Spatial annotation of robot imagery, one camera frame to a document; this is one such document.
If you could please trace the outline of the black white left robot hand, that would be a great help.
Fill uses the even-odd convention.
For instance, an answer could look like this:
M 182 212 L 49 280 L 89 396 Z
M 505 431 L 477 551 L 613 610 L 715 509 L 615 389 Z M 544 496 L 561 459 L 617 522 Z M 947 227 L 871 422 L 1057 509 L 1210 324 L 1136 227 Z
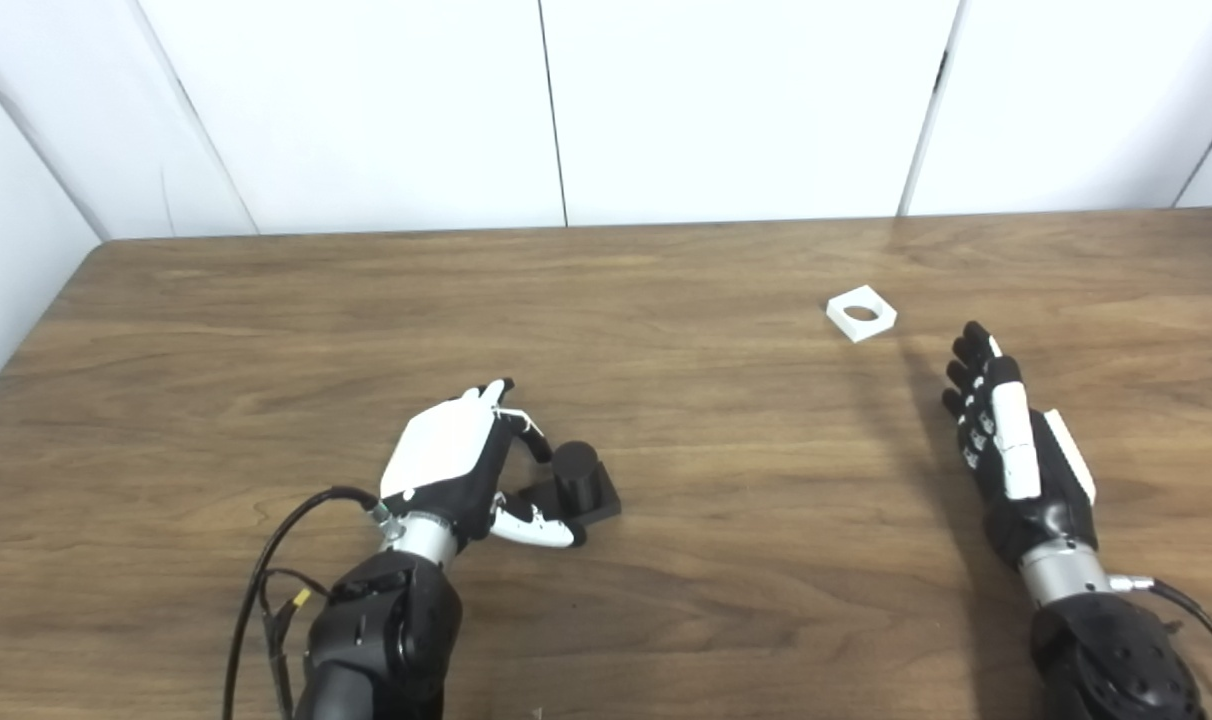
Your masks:
M 539 464 L 554 456 L 530 415 L 504 406 L 514 385 L 509 378 L 474 385 L 408 421 L 379 482 L 398 522 L 388 548 L 446 568 L 465 547 L 490 536 L 548 548 L 585 543 L 578 522 L 547 518 L 532 502 L 498 488 L 516 439 Z

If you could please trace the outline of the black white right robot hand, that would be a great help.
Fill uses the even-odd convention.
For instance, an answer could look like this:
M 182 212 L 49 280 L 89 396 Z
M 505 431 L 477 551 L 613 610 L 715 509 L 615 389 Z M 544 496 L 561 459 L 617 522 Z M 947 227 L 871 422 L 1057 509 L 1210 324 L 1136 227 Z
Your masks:
M 1018 361 L 981 322 L 951 345 L 950 387 L 941 404 L 955 423 L 957 452 L 984 505 L 984 533 L 1017 568 L 1035 548 L 1067 541 L 1098 548 L 1094 478 L 1057 410 L 1028 402 Z

